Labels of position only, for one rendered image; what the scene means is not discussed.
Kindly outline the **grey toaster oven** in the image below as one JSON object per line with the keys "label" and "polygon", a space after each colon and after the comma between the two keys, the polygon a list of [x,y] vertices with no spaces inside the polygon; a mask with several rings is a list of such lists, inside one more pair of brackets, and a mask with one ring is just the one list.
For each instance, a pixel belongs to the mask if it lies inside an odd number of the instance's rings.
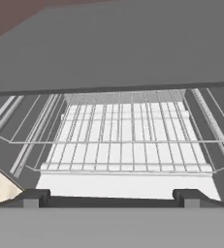
{"label": "grey toaster oven", "polygon": [[[224,0],[0,0],[0,193],[37,187],[11,168],[51,95],[199,90],[224,132]],[[224,170],[212,175],[224,202]]]}

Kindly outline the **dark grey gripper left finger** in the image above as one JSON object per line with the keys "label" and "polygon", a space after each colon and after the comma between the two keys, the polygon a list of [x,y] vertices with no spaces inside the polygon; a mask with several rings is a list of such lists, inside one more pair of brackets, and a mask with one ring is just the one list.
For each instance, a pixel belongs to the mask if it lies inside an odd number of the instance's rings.
{"label": "dark grey gripper left finger", "polygon": [[40,208],[45,207],[50,197],[49,189],[27,189],[15,198],[2,201],[2,207]]}

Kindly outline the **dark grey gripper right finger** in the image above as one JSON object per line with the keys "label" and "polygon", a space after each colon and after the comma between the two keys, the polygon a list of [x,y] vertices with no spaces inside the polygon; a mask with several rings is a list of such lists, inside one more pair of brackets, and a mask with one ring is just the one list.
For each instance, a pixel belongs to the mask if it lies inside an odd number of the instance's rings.
{"label": "dark grey gripper right finger", "polygon": [[224,207],[224,201],[210,199],[197,189],[174,189],[173,197],[184,208]]}

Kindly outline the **white toaster oven tray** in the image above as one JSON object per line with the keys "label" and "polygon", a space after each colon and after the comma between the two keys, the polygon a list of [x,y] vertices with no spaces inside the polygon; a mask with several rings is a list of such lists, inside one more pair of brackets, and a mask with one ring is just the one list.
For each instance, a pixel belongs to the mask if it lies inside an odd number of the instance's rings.
{"label": "white toaster oven tray", "polygon": [[182,102],[71,106],[40,167],[54,196],[169,199],[174,189],[219,195]]}

